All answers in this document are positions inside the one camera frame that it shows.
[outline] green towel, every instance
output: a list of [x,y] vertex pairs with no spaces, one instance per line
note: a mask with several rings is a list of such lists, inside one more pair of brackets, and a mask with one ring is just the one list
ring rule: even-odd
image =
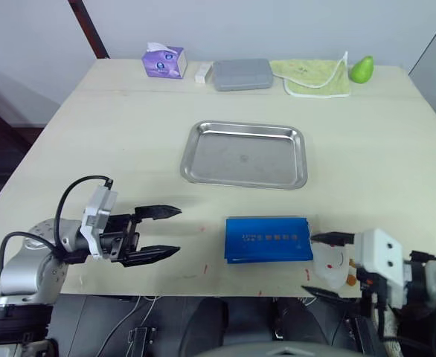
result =
[[272,73],[283,78],[286,92],[295,97],[337,98],[350,94],[347,52],[339,61],[286,59],[270,64]]

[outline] blue book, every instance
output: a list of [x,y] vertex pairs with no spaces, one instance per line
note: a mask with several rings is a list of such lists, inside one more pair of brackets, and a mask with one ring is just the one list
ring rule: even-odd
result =
[[228,263],[312,260],[307,219],[300,217],[232,217],[226,220]]

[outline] small white box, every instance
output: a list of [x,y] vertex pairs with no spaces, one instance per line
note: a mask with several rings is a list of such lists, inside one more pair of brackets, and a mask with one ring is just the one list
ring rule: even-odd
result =
[[211,62],[202,63],[198,71],[195,73],[195,82],[199,84],[205,84],[206,83],[206,77],[208,73],[210,73],[211,69]]

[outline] white label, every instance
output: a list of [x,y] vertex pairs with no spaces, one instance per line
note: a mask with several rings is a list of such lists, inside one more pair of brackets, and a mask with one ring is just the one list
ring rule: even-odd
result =
[[409,264],[403,264],[403,281],[412,281],[411,266]]

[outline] pear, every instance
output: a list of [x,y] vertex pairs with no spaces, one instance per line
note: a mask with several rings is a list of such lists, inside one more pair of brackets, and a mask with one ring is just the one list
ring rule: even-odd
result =
[[350,78],[355,83],[365,83],[372,77],[373,72],[374,58],[372,56],[366,56],[352,67],[350,70]]

